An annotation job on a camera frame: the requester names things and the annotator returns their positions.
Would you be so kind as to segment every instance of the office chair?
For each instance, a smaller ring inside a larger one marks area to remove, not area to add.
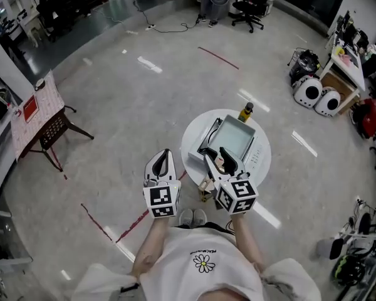
[[[257,17],[260,14],[264,14],[266,11],[267,0],[236,0],[232,6],[240,11],[242,11],[242,15],[240,15],[237,19],[235,19],[231,25],[235,26],[236,23],[246,22],[248,23],[251,29],[249,30],[250,33],[253,33],[253,23],[260,25],[261,30],[263,30],[263,24],[261,20]]]

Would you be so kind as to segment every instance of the concrete floor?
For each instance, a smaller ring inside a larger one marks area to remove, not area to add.
[[[140,9],[145,11],[167,1],[171,0],[138,0],[138,3]],[[19,49],[25,51],[26,63],[17,61],[17,66],[26,78],[35,84],[78,48],[117,24],[110,18],[103,17],[103,14],[123,21],[136,13],[132,0],[109,0],[93,9],[90,17],[78,18],[73,29],[60,36],[54,43],[50,42],[43,32],[41,33],[43,40],[39,42],[39,48],[35,48],[25,38],[19,44]]]
[[[180,29],[181,22],[193,24],[196,16],[197,9],[183,9],[156,25]],[[48,300],[64,300],[92,263],[118,273],[131,269],[131,262],[93,224],[81,203],[110,236],[118,237],[146,210],[142,197],[146,162],[170,148],[181,175],[180,144],[186,127],[211,109],[241,110],[246,103],[238,96],[241,88],[270,108],[255,106],[252,114],[272,151],[269,173],[258,187],[259,201],[282,223],[277,230],[252,211],[246,217],[253,233],[268,263],[295,258],[318,284],[323,300],[338,295],[329,278],[335,262],[315,258],[315,243],[341,229],[357,196],[376,206],[375,158],[368,150],[372,141],[357,135],[347,115],[322,117],[291,96],[286,64],[293,50],[311,48],[321,56],[324,38],[277,9],[264,18],[264,31],[249,34],[245,24],[232,27],[230,22],[224,19],[215,28],[200,24],[178,34],[146,31],[142,26],[138,35],[120,36],[92,54],[91,65],[80,60],[79,69],[58,85],[65,102],[78,109],[76,114],[68,112],[69,118],[95,140],[69,131],[55,144],[68,180],[42,155],[30,153],[18,162],[4,187],[16,229],[34,259],[26,275],[37,278]],[[140,56],[162,73],[142,66]],[[317,157],[291,136],[293,131]],[[186,207],[203,208],[210,221],[222,226],[228,221],[213,202],[199,201],[188,176],[182,179],[180,211]],[[147,216],[123,239],[132,253],[150,224]],[[21,280],[17,275],[4,279],[15,295],[21,293],[10,284]]]

